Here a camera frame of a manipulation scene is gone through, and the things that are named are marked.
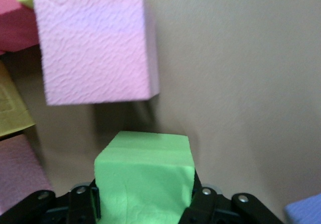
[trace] gray surface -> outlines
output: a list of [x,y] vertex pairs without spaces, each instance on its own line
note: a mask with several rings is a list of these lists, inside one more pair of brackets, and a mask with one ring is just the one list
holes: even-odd
[[320,192],[321,0],[148,0],[161,94],[47,107],[37,47],[4,60],[59,194],[93,178],[120,129],[187,135],[201,180],[282,208]]

